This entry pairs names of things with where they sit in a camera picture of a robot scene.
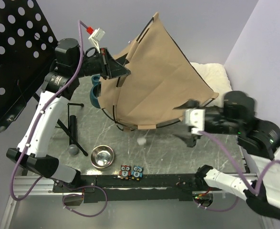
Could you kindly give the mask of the white fluffy pillow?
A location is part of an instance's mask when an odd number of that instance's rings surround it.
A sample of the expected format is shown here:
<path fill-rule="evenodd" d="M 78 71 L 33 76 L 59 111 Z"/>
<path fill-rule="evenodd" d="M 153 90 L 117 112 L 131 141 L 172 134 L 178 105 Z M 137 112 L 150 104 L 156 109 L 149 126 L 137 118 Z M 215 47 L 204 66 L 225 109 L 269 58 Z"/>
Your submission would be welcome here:
<path fill-rule="evenodd" d="M 227 92 L 232 91 L 225 67 L 219 63 L 199 64 L 191 62 L 191 65 L 200 74 L 209 87 L 218 93 L 218 97 L 208 106 L 223 107 L 223 98 Z"/>

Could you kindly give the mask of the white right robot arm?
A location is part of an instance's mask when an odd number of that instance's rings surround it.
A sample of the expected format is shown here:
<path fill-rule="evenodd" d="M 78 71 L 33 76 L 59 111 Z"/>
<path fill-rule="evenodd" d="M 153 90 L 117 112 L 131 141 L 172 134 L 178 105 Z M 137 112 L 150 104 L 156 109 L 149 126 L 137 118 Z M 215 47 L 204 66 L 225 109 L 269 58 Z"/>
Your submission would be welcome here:
<path fill-rule="evenodd" d="M 179 109 L 188 126 L 188 133 L 179 138 L 188 147 L 202 136 L 216 141 L 217 134 L 234 135 L 245 160 L 257 168 L 258 177 L 249 179 L 238 166 L 237 176 L 232 176 L 204 165 L 195 173 L 196 187 L 221 189 L 244 200 L 257 214 L 280 220 L 280 128 L 256 117 L 255 100 L 242 91 L 230 91 L 220 107 L 188 100 Z"/>

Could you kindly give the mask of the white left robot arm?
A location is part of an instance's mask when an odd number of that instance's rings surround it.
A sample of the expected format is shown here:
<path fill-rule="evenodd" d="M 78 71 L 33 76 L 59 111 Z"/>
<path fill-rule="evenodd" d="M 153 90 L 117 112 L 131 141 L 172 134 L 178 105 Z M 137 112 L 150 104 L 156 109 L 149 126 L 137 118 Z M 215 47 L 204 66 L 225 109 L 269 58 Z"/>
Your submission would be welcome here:
<path fill-rule="evenodd" d="M 71 192 L 79 190 L 81 173 L 48 155 L 48 144 L 58 119 L 79 86 L 79 78 L 100 75 L 105 80 L 128 76 L 131 72 L 118 62 L 107 48 L 86 56 L 76 39 L 66 38 L 55 48 L 55 60 L 42 84 L 38 107 L 31 124 L 16 148 L 6 156 L 17 165 L 45 178 L 64 182 Z"/>

